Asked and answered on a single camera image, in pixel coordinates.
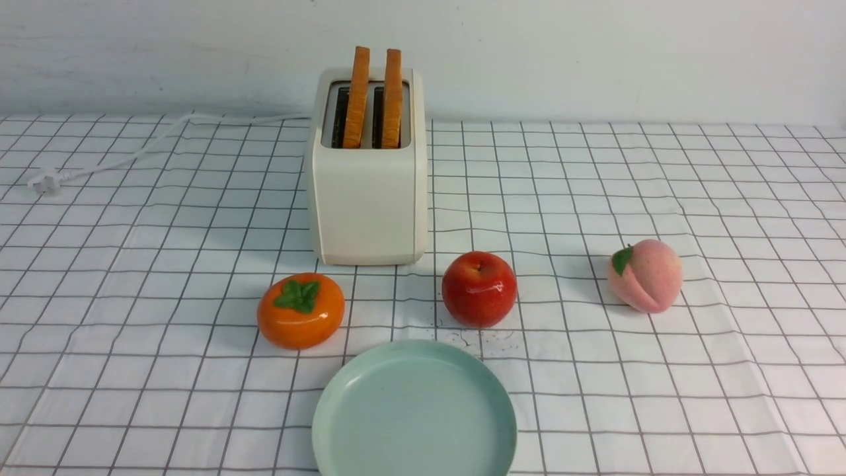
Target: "green leaf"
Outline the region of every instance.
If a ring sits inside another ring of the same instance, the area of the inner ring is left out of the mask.
[[[315,310],[314,301],[300,301],[294,304],[294,310],[298,313],[308,314]]]
[[[320,290],[319,281],[310,281],[303,285],[303,299],[306,301],[314,301],[317,299],[317,292]]]
[[[303,285],[300,284],[298,280],[290,280],[285,283],[285,286],[283,286],[282,294],[301,297],[303,296]]]
[[[276,307],[294,307],[299,301],[297,296],[291,296],[290,294],[281,294],[273,300],[273,306]]]
[[[633,254],[635,254],[635,249],[632,246],[627,246],[611,256],[611,265],[614,267],[614,271],[617,271],[617,274],[623,275],[623,271],[626,270]]]

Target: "power cord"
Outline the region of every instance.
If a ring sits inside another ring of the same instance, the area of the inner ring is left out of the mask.
[[[271,122],[279,122],[288,119],[309,119],[310,117],[303,114],[283,114],[279,116],[268,116],[263,118],[252,118],[252,119],[236,119],[236,118],[224,118],[223,116],[210,116],[206,114],[186,114],[179,118],[176,122],[170,125],[164,132],[162,132],[156,139],[152,142],[143,146],[138,152],[130,155],[129,157],[122,158],[120,160],[115,160],[109,163],[102,163],[96,167],[91,167],[89,169],[71,169],[71,170],[56,170],[56,169],[42,169],[39,174],[35,177],[30,179],[27,183],[29,188],[36,191],[39,195],[50,193],[55,194],[58,192],[59,188],[61,187],[62,183],[65,183],[69,180],[77,179],[79,177],[95,174],[97,172],[101,172],[103,170],[115,169],[117,167],[121,167],[127,163],[131,163],[135,161],[137,158],[140,158],[144,154],[148,153],[153,147],[155,147],[159,142],[162,140],[173,137],[170,136],[170,133],[176,130],[180,125],[188,123],[192,120],[199,121],[209,121],[212,124],[221,124],[221,125],[258,125],[258,124],[268,124]]]

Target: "toaster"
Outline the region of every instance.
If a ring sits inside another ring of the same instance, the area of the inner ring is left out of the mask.
[[[380,148],[384,68],[370,68],[359,148],[342,148],[352,68],[325,70],[305,152],[311,239],[331,265],[417,262],[428,240],[429,177],[423,85],[402,68],[398,148]]]

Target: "red apple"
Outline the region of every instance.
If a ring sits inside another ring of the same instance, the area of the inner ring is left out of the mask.
[[[443,303],[468,327],[491,327],[503,320],[517,300],[517,278],[499,256],[467,252],[450,263],[441,285]]]

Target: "green plate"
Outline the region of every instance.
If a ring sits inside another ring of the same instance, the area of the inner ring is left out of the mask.
[[[508,393],[479,359],[398,340],[335,374],[311,440],[322,476],[505,476],[517,424]]]

